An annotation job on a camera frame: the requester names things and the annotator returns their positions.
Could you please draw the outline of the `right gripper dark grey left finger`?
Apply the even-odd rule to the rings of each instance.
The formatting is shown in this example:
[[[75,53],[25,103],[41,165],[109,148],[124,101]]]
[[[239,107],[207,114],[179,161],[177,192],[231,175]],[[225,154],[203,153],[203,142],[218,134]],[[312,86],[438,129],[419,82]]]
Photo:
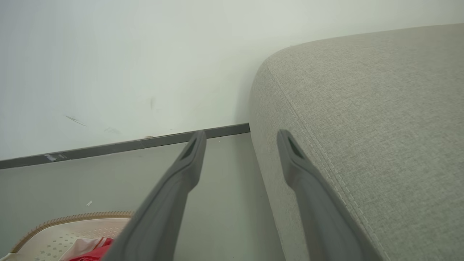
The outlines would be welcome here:
[[[189,193],[202,173],[207,136],[194,132],[102,261],[173,261]]]

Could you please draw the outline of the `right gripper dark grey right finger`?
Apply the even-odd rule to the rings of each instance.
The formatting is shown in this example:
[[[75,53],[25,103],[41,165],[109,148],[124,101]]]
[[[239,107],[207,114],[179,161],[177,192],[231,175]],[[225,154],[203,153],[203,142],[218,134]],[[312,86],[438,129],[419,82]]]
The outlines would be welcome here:
[[[277,133],[283,176],[294,191],[311,261],[383,261],[345,204],[286,129]]]

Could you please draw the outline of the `red garment with white trim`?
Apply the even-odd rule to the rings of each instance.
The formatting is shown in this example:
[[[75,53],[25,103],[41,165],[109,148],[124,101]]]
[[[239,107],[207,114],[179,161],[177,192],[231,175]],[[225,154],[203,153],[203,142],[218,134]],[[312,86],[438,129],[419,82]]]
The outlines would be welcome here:
[[[101,261],[113,243],[113,238],[79,238],[59,261]]]

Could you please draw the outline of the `cream laundry basket brown rim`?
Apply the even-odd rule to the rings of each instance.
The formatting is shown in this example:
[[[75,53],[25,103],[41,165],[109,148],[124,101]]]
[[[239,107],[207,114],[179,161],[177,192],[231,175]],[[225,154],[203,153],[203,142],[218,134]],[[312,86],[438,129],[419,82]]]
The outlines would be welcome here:
[[[26,234],[0,261],[61,261],[74,249],[74,256],[115,239],[132,218],[133,211],[93,212],[53,219]]]

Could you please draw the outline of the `dark baseboard strip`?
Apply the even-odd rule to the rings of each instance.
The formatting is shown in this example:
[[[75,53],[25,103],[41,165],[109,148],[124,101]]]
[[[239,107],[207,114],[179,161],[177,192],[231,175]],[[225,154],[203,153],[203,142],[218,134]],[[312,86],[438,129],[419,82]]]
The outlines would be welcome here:
[[[68,160],[112,155],[133,150],[143,150],[147,148],[154,148],[170,144],[179,144],[183,142],[188,142],[193,136],[193,134],[194,132],[184,132],[173,135],[151,137],[140,140],[81,148],[77,150],[68,150],[63,152],[48,153],[44,155],[35,155],[29,157],[2,160],[0,161],[0,170],[6,170],[15,167],[44,165],[52,162],[63,162]]]

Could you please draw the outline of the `grey fabric sofa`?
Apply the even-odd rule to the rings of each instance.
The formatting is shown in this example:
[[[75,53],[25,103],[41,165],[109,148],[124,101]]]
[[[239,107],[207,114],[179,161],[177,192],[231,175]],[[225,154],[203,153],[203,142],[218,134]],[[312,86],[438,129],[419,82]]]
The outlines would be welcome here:
[[[249,126],[286,261],[309,261],[288,130],[383,258],[464,261],[464,24],[292,46],[260,66]]]

